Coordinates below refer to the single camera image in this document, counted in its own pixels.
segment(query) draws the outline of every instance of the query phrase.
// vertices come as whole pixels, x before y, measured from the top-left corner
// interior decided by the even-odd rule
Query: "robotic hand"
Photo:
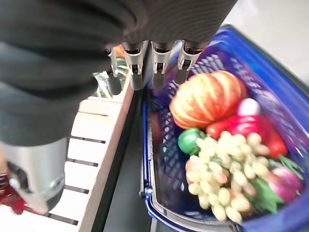
[[[81,100],[107,70],[121,91],[113,46],[122,43],[131,86],[143,88],[143,41],[152,43],[153,85],[161,88],[175,40],[176,82],[208,45],[236,0],[0,0],[0,140],[10,184],[46,213],[65,182],[68,139]]]

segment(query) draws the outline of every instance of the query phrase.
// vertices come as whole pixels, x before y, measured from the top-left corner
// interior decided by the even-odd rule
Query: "leaf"
[[[269,167],[268,168],[270,170],[273,170],[275,168],[281,167],[281,164],[279,162],[273,160],[273,159],[268,159],[268,161],[269,161]]]
[[[253,196],[250,196],[248,193],[246,193],[245,191],[243,191],[243,195],[245,195],[245,197],[250,201],[250,202],[255,202],[256,199]]]
[[[285,156],[279,156],[279,160],[284,167],[286,167],[292,173],[297,175],[299,179],[304,180],[303,176],[299,173],[299,172],[303,173],[304,171],[294,161],[290,160],[289,158],[286,158]]]
[[[275,194],[275,192],[269,187],[266,181],[260,178],[252,180],[251,184],[256,190],[256,197],[252,202],[256,210],[260,213],[265,211],[276,213],[278,206],[283,204],[283,199]]]

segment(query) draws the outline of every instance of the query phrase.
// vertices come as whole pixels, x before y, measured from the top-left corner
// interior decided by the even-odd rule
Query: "pumpkin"
[[[179,86],[169,109],[177,126],[205,128],[234,113],[246,94],[244,84],[229,72],[200,73]]]

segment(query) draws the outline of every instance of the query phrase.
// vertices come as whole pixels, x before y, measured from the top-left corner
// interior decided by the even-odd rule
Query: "bunch of grapes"
[[[255,197],[256,191],[250,180],[269,174],[269,162],[264,157],[269,149],[261,141],[257,133],[245,138],[227,131],[218,141],[196,139],[199,155],[191,156],[186,164],[189,192],[198,196],[203,209],[211,207],[218,220],[230,218],[240,224],[243,217],[252,214],[247,197]]]

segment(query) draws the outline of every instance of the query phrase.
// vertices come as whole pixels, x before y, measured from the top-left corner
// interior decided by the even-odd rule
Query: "blue plastic basket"
[[[169,111],[177,91],[173,57],[162,91],[145,89],[143,95],[143,182],[149,215],[179,232],[295,232],[309,225],[309,189],[277,214],[245,221],[242,226],[218,222],[188,192],[185,163],[188,156],[177,145],[178,128]],[[191,69],[195,73],[226,70],[241,79],[249,95],[286,142],[290,157],[305,170],[309,180],[309,91],[275,60],[231,26],[222,27]]]

